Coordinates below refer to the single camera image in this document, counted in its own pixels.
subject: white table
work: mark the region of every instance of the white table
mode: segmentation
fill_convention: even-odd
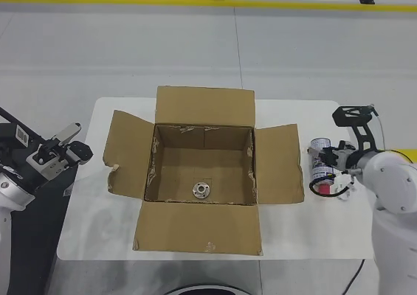
[[[298,124],[305,201],[291,205],[260,205],[263,256],[133,251],[134,231],[142,201],[107,191],[108,167],[103,150],[113,110],[154,122],[152,98],[104,97],[94,107],[86,137],[94,157],[79,168],[67,209],[58,256],[62,260],[296,260],[372,258],[371,208],[361,185],[348,201],[321,198],[308,190],[313,138],[332,144],[349,140],[331,114],[332,101],[256,100],[256,127]]]

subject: black cable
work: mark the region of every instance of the black cable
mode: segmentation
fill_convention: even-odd
[[[359,268],[356,271],[356,274],[351,279],[351,281],[349,282],[349,284],[346,287],[346,289],[344,290],[344,292],[342,292],[342,295],[346,295],[346,293],[349,291],[349,288],[353,285],[354,280],[357,278],[357,276],[359,276],[359,272],[361,272],[362,267],[364,266],[364,262],[365,262],[365,259],[362,260],[361,265],[359,266]]]
[[[394,152],[394,153],[399,153],[399,154],[401,154],[403,157],[405,157],[411,164],[413,164],[413,161],[412,161],[412,159],[410,159],[410,157],[409,156],[407,156],[407,155],[405,155],[404,153],[402,153],[401,151],[398,151],[398,150],[389,150],[390,152]]]
[[[28,133],[28,135],[32,139],[34,139],[34,140],[36,140],[36,141],[38,141],[39,143],[42,143],[42,144],[45,142],[45,140],[39,134],[37,134],[36,132],[31,130],[31,128],[29,128],[28,126],[23,124],[20,120],[16,119],[12,114],[5,111],[1,106],[0,106],[0,116],[2,116],[8,122],[16,123],[17,125],[19,125],[21,128],[23,128],[24,131],[26,131],[26,133]]]
[[[343,172],[341,172],[341,174],[348,174],[348,172],[343,171]],[[315,195],[318,195],[318,196],[324,197],[324,198],[334,198],[334,197],[337,197],[338,195],[342,195],[343,193],[345,193],[346,191],[349,190],[349,187],[345,187],[344,189],[342,189],[339,192],[336,192],[336,193],[333,193],[333,194],[328,194],[328,195],[317,192],[314,188],[315,184],[317,184],[321,181],[325,181],[325,180],[333,180],[336,177],[337,177],[337,175],[335,175],[335,174],[328,174],[327,176],[323,176],[323,177],[320,177],[320,178],[317,178],[317,179],[313,180],[312,182],[310,182],[310,185],[309,185],[311,192],[314,193]]]

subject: barcode label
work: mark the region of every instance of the barcode label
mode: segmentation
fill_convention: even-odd
[[[29,136],[21,127],[16,126],[16,139],[19,140],[26,148],[28,147]]]

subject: cable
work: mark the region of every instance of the cable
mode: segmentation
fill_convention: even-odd
[[[380,117],[379,117],[378,114],[377,114],[376,118],[379,120],[380,132],[382,133],[382,144],[384,145],[384,150],[385,150],[385,134],[384,134],[384,128],[382,127],[382,121],[380,120]]]
[[[349,291],[349,288],[353,285],[354,280],[357,278],[357,276],[359,276],[359,272],[361,272],[362,267],[364,266],[364,262],[365,262],[365,259],[362,260],[361,265],[359,266],[359,268],[356,271],[356,274],[351,279],[351,281],[349,282],[349,284],[346,287],[346,289],[344,290],[344,292],[342,292],[342,295],[346,295],[347,294],[347,292]]]
[[[411,164],[413,164],[413,161],[412,161],[412,159],[410,159],[410,157],[409,156],[407,156],[407,155],[405,155],[404,153],[402,153],[401,151],[399,151],[399,150],[385,150],[385,151],[390,151],[390,152],[394,152],[394,153],[399,153],[399,154],[401,154],[403,157],[405,157]]]
[[[388,149],[385,148],[385,135],[384,135],[384,128],[382,126],[382,121],[380,120],[379,114],[375,111],[375,109],[374,109],[374,114],[376,115],[376,118],[378,119],[379,124],[380,124],[380,132],[382,133],[382,144],[384,145],[384,151],[390,151],[390,152],[394,152],[394,153],[399,153],[403,157],[405,157],[411,164],[413,164],[412,159],[410,159],[410,157],[407,156],[407,155],[405,155],[404,153],[402,153],[402,152],[400,152],[398,150],[388,150]]]
[[[348,171],[343,171],[343,172],[341,172],[341,174],[348,174]],[[336,177],[337,177],[336,174],[328,174],[327,176],[323,176],[323,177],[320,177],[320,178],[317,178],[317,179],[313,180],[312,182],[310,182],[310,185],[309,185],[311,192],[314,193],[315,195],[318,195],[318,196],[324,197],[324,198],[334,198],[334,197],[337,197],[338,195],[342,195],[343,193],[345,193],[346,191],[349,190],[349,186],[345,187],[344,189],[342,189],[339,192],[329,194],[329,195],[317,192],[314,188],[315,184],[318,184],[319,182],[325,181],[325,180],[333,180]]]

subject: box flap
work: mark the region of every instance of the box flap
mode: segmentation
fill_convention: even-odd
[[[255,130],[255,175],[259,204],[303,202],[296,124]]]
[[[159,86],[156,123],[254,127],[254,91]]]
[[[103,161],[114,169],[108,191],[143,198],[151,156],[154,124],[124,111],[114,111]]]
[[[258,208],[145,201],[133,250],[262,255]]]

